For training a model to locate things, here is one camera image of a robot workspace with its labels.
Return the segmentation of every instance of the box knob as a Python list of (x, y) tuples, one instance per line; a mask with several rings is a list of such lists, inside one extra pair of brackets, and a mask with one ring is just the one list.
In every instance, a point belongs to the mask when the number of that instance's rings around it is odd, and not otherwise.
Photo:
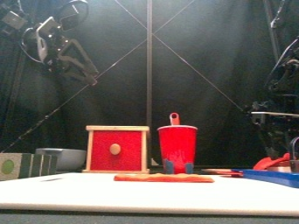
[(109, 152), (112, 155), (117, 155), (120, 152), (120, 145), (117, 143), (112, 143), (109, 146)]

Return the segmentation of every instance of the small box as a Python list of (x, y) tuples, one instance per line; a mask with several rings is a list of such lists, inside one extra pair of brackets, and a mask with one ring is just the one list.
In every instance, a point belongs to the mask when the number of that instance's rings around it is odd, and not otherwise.
[(147, 126), (87, 126), (88, 157), (83, 172), (148, 173)]

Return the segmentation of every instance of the white container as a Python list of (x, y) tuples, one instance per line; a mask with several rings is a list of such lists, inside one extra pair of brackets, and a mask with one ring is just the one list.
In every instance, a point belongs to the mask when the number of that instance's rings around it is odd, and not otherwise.
[(84, 150), (38, 148), (34, 153), (57, 156), (57, 172), (79, 171), (87, 161), (87, 152)]

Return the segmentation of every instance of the wooden block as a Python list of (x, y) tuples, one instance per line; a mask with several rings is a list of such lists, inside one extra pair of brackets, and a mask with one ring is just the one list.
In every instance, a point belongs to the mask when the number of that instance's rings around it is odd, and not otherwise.
[(29, 153), (0, 154), (0, 180), (30, 177), (33, 155)]
[(83, 172), (148, 173), (147, 126), (87, 126), (88, 157)]
[(41, 176), (49, 175), (49, 168), (51, 168), (51, 156), (41, 155)]
[(32, 155), (32, 171), (30, 178), (41, 176), (41, 167), (42, 167), (42, 155)]
[(49, 165), (49, 171), (48, 171), (48, 175), (53, 175), (56, 174), (56, 166), (57, 166), (57, 157), (56, 156), (51, 156), (51, 165)]

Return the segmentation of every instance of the red object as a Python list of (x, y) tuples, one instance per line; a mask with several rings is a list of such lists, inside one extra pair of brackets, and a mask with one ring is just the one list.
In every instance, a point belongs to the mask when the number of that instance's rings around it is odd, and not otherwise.
[[(111, 154), (108, 148), (117, 143), (121, 152)], [(140, 171), (141, 170), (141, 132), (99, 131), (93, 132), (91, 170)]]
[(253, 170), (264, 170), (267, 167), (279, 164), (280, 162), (289, 161), (289, 153), (285, 153), (283, 157), (272, 160), (271, 157), (260, 159), (253, 166)]
[(185, 173), (185, 165), (193, 164), (196, 130), (187, 125), (163, 126), (157, 129), (163, 161), (172, 165), (173, 173)]

